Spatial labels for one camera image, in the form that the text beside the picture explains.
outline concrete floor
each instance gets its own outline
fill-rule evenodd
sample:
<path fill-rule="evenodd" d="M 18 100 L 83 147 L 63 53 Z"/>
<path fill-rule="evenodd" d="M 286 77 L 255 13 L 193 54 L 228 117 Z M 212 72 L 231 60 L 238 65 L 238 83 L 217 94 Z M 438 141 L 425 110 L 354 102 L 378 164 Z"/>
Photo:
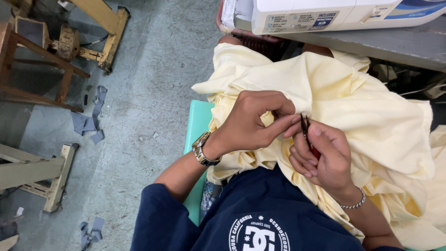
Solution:
<path fill-rule="evenodd" d="M 68 110 L 31 108 L 21 150 L 49 158 L 59 155 L 65 142 L 81 147 L 67 181 L 63 211 L 42 214 L 45 199 L 21 190 L 1 202 L 0 218 L 25 208 L 15 251 L 78 251 L 78 226 L 92 224 L 95 216 L 104 218 L 105 225 L 103 240 L 91 250 L 128 250 L 141 190 L 182 155 L 190 101 L 206 98 L 190 87 L 213 72 L 213 48 L 222 36 L 215 26 L 219 1 L 106 2 L 114 10 L 126 6 L 132 15 L 113 73 L 107 76 L 93 62 L 76 61 L 91 78 L 73 78 L 67 100 L 80 105 L 88 94 L 84 110 L 90 116 L 96 87 L 108 88 L 100 118 L 105 139 L 95 146 L 92 133 L 76 134 Z M 53 88 L 47 95 L 56 92 Z"/>

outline gold and silver watch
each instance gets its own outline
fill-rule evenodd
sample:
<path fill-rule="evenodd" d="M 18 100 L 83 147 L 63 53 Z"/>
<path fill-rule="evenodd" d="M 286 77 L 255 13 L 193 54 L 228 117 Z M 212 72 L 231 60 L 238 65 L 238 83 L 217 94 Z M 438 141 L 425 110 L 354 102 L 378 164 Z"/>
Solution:
<path fill-rule="evenodd" d="M 206 158 L 203 154 L 203 145 L 206 142 L 206 140 L 209 138 L 211 132 L 205 132 L 203 133 L 193 144 L 192 144 L 192 151 L 195 154 L 195 157 L 197 158 L 198 162 L 202 164 L 203 166 L 215 166 L 222 160 L 222 157 L 216 159 L 216 160 L 210 160 Z"/>

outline gray fabric scrap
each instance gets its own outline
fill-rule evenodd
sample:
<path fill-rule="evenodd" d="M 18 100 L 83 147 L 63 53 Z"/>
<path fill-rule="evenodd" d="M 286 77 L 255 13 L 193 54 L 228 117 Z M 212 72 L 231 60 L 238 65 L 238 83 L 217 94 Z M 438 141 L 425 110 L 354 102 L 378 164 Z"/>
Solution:
<path fill-rule="evenodd" d="M 81 248 L 85 250 L 91 242 L 99 242 L 102 240 L 102 226 L 104 225 L 104 219 L 96 216 L 95 222 L 93 223 L 93 227 L 91 232 L 88 234 L 88 223 L 82 222 L 79 226 L 81 229 Z"/>
<path fill-rule="evenodd" d="M 104 132 L 99 130 L 95 135 L 90 137 L 93 143 L 96 145 L 99 141 L 104 139 Z"/>
<path fill-rule="evenodd" d="M 96 134 L 90 137 L 95 145 L 104 139 L 104 133 L 99 129 L 98 116 L 101 114 L 101 109 L 104 106 L 106 95 L 107 89 L 102 85 L 98 86 L 97 95 L 95 96 L 97 102 L 95 103 L 91 117 L 71 112 L 73 127 L 76 133 L 84 136 L 86 132 L 96 131 Z"/>

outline green seat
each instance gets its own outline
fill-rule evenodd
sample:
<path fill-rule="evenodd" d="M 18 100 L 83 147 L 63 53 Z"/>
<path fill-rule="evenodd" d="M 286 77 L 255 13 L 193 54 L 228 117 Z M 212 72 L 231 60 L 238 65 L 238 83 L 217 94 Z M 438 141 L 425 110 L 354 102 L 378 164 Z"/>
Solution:
<path fill-rule="evenodd" d="M 211 108 L 215 105 L 213 103 L 192 100 L 189 110 L 189 122 L 187 124 L 186 144 L 184 146 L 184 154 L 192 150 L 192 144 L 204 132 L 209 130 L 209 122 L 212 119 Z M 200 177 L 195 184 L 189 196 L 184 201 L 183 205 L 189 211 L 189 219 L 195 224 L 199 225 L 201 199 L 203 196 L 204 183 L 206 180 L 206 172 Z"/>

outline gray table top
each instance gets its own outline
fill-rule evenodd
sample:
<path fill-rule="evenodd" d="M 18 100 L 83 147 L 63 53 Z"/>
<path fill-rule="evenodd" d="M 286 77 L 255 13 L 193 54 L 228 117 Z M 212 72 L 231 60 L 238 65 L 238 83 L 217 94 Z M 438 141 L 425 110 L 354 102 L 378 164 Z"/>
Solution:
<path fill-rule="evenodd" d="M 446 72 L 446 17 L 415 27 L 275 34 L 335 50 Z"/>

